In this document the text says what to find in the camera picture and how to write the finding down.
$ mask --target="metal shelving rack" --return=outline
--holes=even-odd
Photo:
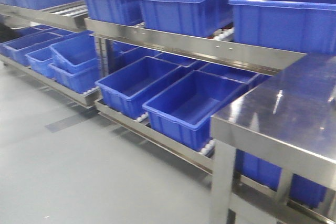
[[[2,61],[5,64],[8,64],[12,67],[15,67],[19,69],[20,71],[26,73],[27,75],[35,78],[39,82],[43,83],[46,86],[49,86],[50,88],[56,90],[57,92],[61,93],[62,95],[66,96],[67,98],[73,100],[77,104],[85,107],[85,108],[91,108],[95,104],[95,100],[99,98],[100,92],[98,88],[91,89],[83,94],[76,93],[72,91],[71,89],[68,89],[67,87],[59,84],[53,79],[49,79],[42,74],[39,74],[32,70],[30,67],[24,67],[21,64],[11,60],[8,57],[5,57],[3,55],[0,55],[0,61]]]
[[[144,24],[133,27],[106,23],[87,18],[86,25],[94,31],[97,52],[102,63],[102,73],[111,72],[108,66],[113,65],[113,56],[109,56],[109,41],[120,41],[136,46],[169,52],[193,59],[214,62],[227,66],[253,70],[275,75],[287,68],[305,54],[277,49],[236,44],[207,38],[198,38],[180,34],[149,30]],[[333,201],[333,193],[328,192],[328,199],[319,212],[308,209],[288,199],[289,184],[292,173],[283,170],[277,192],[237,173],[234,173],[236,148],[223,143],[221,136],[223,122],[213,124],[216,129],[212,135],[216,137],[215,160],[201,156],[174,140],[147,127],[148,121],[137,122],[104,105],[102,100],[96,101],[100,114],[115,121],[136,134],[150,140],[154,144],[170,151],[198,168],[213,174],[212,206],[210,224],[245,223],[253,224],[298,224],[298,223],[334,223],[319,212],[329,209]]]
[[[304,54],[297,52],[149,30],[144,28],[144,24],[129,27],[89,18],[84,21],[84,18],[87,17],[87,10],[83,2],[57,6],[46,10],[29,10],[0,5],[0,14],[24,18],[71,31],[85,30],[86,24],[88,30],[94,31],[96,50],[101,61],[102,76],[111,72],[111,66],[113,66],[110,41],[125,42],[269,75],[275,75],[304,56]],[[104,105],[98,89],[93,89],[86,94],[77,94],[54,80],[32,71],[29,67],[23,67],[7,57],[0,56],[0,60],[20,69],[85,107],[95,105],[102,116],[119,123],[203,171],[213,174],[211,224],[224,224],[227,217],[229,217],[228,223],[234,223],[234,220],[232,221],[231,219],[234,217],[233,213],[237,213],[236,218],[242,217],[253,224],[334,223],[317,212],[288,200],[288,181],[291,179],[292,172],[287,169],[283,170],[277,192],[247,177],[236,176],[234,174],[235,150],[240,148],[240,146],[228,143],[227,139],[223,137],[225,136],[223,128],[225,128],[224,126],[227,123],[223,119],[217,118],[217,116],[214,116],[212,120],[212,136],[216,138],[215,160],[212,160],[209,158],[212,150],[210,150],[208,155],[202,155],[152,130],[148,119],[144,119],[141,122],[135,121]],[[246,134],[242,139],[249,138],[252,135]],[[319,164],[328,165],[330,176],[324,177],[324,179],[333,181],[333,163],[321,162]],[[327,184],[327,186],[335,189],[334,184]],[[331,204],[333,197],[329,197],[329,199],[328,204]]]
[[[74,32],[80,32],[86,30],[85,18],[88,17],[88,10],[84,1],[78,1],[70,4],[51,7],[43,10],[32,10],[21,8],[17,6],[9,6],[0,4],[0,14],[22,18],[33,22],[58,27],[65,30]],[[78,94],[67,87],[62,86],[55,80],[49,79],[35,71],[30,67],[24,67],[21,64],[0,55],[0,61],[7,65],[11,65],[29,76],[34,77],[43,84],[58,91],[62,95],[75,101],[85,108],[94,106],[95,100],[99,98],[100,92],[98,88],[94,88],[85,92],[84,94]]]

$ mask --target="stainless steel table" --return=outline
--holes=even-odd
[[[277,204],[287,203],[293,174],[336,189],[335,96],[336,57],[310,54],[212,117],[211,224],[230,208],[236,149],[282,167]]]

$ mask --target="floor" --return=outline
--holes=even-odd
[[[205,224],[210,182],[0,63],[1,224]]]

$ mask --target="shelf support leg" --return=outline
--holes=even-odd
[[[113,42],[107,39],[94,37],[96,53],[99,60],[100,76],[105,77],[115,71],[115,58],[113,53]]]
[[[235,168],[236,149],[228,144],[216,141],[215,158],[211,190],[210,224],[231,222],[229,211]]]
[[[293,173],[286,169],[282,169],[278,190],[274,196],[274,200],[277,203],[284,205],[287,204],[292,179],[293,179]]]

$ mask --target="stainless steel shelf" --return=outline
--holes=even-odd
[[[298,52],[149,30],[142,24],[130,27],[87,18],[86,25],[99,38],[266,74],[275,74],[304,56]]]
[[[0,4],[0,14],[79,32],[86,30],[85,18],[88,17],[88,10],[84,1],[43,10],[32,10]]]
[[[94,88],[84,94],[78,94],[67,87],[59,84],[53,79],[49,79],[35,71],[33,71],[30,67],[24,67],[21,64],[7,58],[3,55],[0,55],[0,61],[5,64],[11,65],[24,73],[28,74],[29,76],[34,77],[36,80],[42,82],[43,84],[51,87],[52,89],[56,90],[57,92],[61,93],[62,95],[66,96],[67,98],[73,100],[74,102],[78,103],[79,105],[90,108],[94,106],[95,100],[100,97],[100,91],[98,88]]]
[[[144,120],[141,123],[137,122],[104,105],[102,100],[96,101],[95,104],[97,110],[100,111],[100,114],[105,118],[122,125],[126,129],[149,140],[150,142],[189,162],[199,169],[209,174],[212,173],[212,159],[201,155],[200,153],[186,147],[185,145],[180,144],[177,141],[172,140],[171,138],[151,129],[148,127],[148,120]]]

